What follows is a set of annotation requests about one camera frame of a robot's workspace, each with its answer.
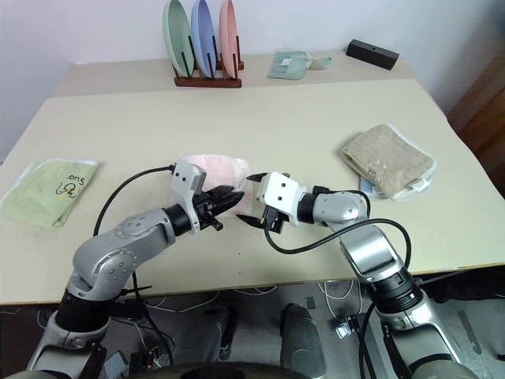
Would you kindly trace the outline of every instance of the towel tag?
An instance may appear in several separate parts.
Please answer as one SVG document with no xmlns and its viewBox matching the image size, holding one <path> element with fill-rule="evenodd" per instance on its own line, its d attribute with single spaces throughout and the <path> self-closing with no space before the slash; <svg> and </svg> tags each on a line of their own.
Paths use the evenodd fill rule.
<svg viewBox="0 0 505 379">
<path fill-rule="evenodd" d="M 409 184 L 409 187 L 414 188 L 417 192 L 421 192 L 421 191 L 425 190 L 426 188 L 428 188 L 429 184 L 430 183 L 426 179 L 420 178 L 420 179 L 417 179 L 417 180 L 414 180 L 413 182 L 411 182 Z"/>
</svg>

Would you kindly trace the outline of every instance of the pink cloth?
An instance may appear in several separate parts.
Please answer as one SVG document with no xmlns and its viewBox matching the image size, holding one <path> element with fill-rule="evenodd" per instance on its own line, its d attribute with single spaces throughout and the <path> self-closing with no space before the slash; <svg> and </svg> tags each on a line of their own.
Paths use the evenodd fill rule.
<svg viewBox="0 0 505 379">
<path fill-rule="evenodd" d="M 253 211 L 253 184 L 247 180 L 251 175 L 249 165 L 243 159 L 220 154 L 201 154 L 186 156 L 187 162 L 196 164 L 207 172 L 203 191 L 217 186 L 233 186 L 236 191 L 244 191 L 244 197 L 229 211 L 221 216 L 234 216 L 238 213 L 250 215 Z"/>
</svg>

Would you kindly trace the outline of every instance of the green towel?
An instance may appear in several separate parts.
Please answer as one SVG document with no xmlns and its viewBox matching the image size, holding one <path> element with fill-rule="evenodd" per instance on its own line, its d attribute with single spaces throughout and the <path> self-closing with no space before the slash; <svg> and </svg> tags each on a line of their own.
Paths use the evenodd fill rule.
<svg viewBox="0 0 505 379">
<path fill-rule="evenodd" d="M 97 166 L 93 160 L 34 163 L 0 200 L 0 214 L 43 227 L 60 227 Z"/>
</svg>

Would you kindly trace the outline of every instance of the pink plate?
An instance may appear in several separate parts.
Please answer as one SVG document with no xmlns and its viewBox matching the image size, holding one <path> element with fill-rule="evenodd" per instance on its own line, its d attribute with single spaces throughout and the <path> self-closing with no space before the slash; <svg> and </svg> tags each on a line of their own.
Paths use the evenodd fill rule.
<svg viewBox="0 0 505 379">
<path fill-rule="evenodd" d="M 237 23 L 235 21 L 235 9 L 231 0 L 225 0 L 219 13 L 219 37 L 221 39 L 221 53 L 223 54 L 223 64 L 226 72 L 231 77 L 235 77 L 235 62 L 238 69 L 237 51 Z"/>
</svg>

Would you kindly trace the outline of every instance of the table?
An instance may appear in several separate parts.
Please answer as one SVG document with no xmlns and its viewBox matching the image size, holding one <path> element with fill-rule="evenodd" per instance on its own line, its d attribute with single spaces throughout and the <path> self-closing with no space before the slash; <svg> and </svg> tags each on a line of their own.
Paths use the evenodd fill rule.
<svg viewBox="0 0 505 379">
<path fill-rule="evenodd" d="M 254 71 L 248 62 L 246 72 Z M 383 122 L 398 127 L 439 164 L 428 192 L 407 202 L 372 203 L 372 216 L 396 220 L 409 231 L 410 270 L 439 272 L 503 264 L 505 201 L 442 111 L 412 77 L 398 78 L 398 72 L 385 70 L 380 76 L 374 66 L 354 60 L 353 64 L 375 76 L 369 74 L 365 81 L 279 82 L 242 89 L 146 92 L 143 87 L 127 93 L 120 92 L 130 84 L 120 90 L 113 85 L 96 90 L 82 85 L 72 92 L 64 83 L 42 105 L 0 167 L 0 193 L 35 161 L 85 158 L 101 164 L 64 227 L 43 229 L 0 220 L 0 303 L 59 301 L 72 271 L 74 251 L 92 235 L 110 193 L 132 174 L 188 154 L 217 152 L 247 160 L 253 172 L 290 172 L 307 187 L 356 189 L 357 175 L 341 160 L 339 150 L 358 133 Z M 305 83 L 319 78 L 318 73 L 310 74 L 314 75 Z M 111 205 L 102 231 L 127 216 L 169 204 L 169 175 L 138 179 Z M 196 236 L 181 236 L 141 266 L 139 285 L 154 286 L 145 293 L 354 277 L 337 242 L 286 256 L 270 248 L 261 231 L 235 218 L 223 223 L 220 232 L 209 228 Z M 403 256 L 402 236 L 389 226 L 383 230 Z M 327 233 L 322 227 L 286 225 L 276 240 L 292 248 Z"/>
</svg>

